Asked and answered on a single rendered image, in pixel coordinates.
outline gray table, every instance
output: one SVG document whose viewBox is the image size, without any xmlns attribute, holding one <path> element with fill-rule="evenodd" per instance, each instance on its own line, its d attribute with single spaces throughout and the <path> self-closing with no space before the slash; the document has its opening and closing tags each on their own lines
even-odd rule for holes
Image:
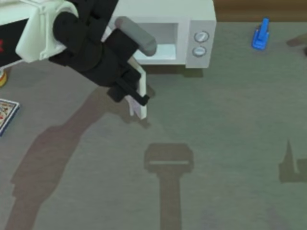
<svg viewBox="0 0 307 230">
<path fill-rule="evenodd" d="M 219 24 L 209 69 L 149 68 L 145 122 L 70 69 L 16 66 L 0 230 L 305 230 L 307 184 L 278 164 L 288 140 L 307 158 L 307 60 L 285 45 L 307 24 L 272 23 L 264 52 L 255 26 Z"/>
</svg>

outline blue object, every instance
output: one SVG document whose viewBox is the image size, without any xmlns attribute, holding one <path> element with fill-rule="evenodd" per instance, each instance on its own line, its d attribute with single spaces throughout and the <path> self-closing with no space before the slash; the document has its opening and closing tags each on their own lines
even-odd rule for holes
<svg viewBox="0 0 307 230">
<path fill-rule="evenodd" d="M 254 49 L 259 49 L 259 50 L 265 49 L 269 38 L 268 27 L 269 27 L 269 19 L 264 18 L 262 20 L 262 24 L 260 25 L 259 29 L 257 29 L 254 33 L 253 44 L 252 44 Z"/>
</svg>

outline white robot link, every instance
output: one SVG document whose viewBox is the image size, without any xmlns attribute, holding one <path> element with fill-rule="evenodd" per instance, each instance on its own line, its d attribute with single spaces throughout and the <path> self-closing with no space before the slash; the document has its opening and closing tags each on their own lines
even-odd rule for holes
<svg viewBox="0 0 307 230">
<path fill-rule="evenodd" d="M 0 0 L 0 69 L 37 60 L 68 66 L 120 102 L 138 93 L 141 74 L 129 64 L 139 49 L 156 52 L 156 40 L 127 17 L 102 41 L 118 0 Z"/>
</svg>

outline black object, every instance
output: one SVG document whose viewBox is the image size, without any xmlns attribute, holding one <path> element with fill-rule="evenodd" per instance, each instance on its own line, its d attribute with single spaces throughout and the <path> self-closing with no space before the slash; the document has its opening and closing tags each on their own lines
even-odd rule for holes
<svg viewBox="0 0 307 230">
<path fill-rule="evenodd" d="M 70 0 L 79 18 L 69 12 L 60 13 L 54 21 L 54 37 L 66 49 L 49 61 L 69 66 L 99 86 L 109 87 L 108 95 L 120 102 L 126 95 L 140 105 L 149 97 L 137 93 L 141 74 L 128 62 L 139 45 L 119 29 L 103 43 L 101 38 L 118 0 Z"/>
<path fill-rule="evenodd" d="M 0 66 L 22 60 L 16 54 L 16 47 L 23 34 L 27 19 L 0 26 Z"/>
</svg>

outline microwave knob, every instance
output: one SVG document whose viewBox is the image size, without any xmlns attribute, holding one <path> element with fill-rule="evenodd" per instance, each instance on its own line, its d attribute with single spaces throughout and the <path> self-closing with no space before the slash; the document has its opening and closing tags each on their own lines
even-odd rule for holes
<svg viewBox="0 0 307 230">
<path fill-rule="evenodd" d="M 198 43 L 203 43 L 209 39 L 209 34 L 205 31 L 198 32 L 194 35 L 194 40 Z"/>
<path fill-rule="evenodd" d="M 206 53 L 207 53 L 206 48 L 202 46 L 193 49 L 193 55 L 198 58 L 204 56 Z"/>
</svg>

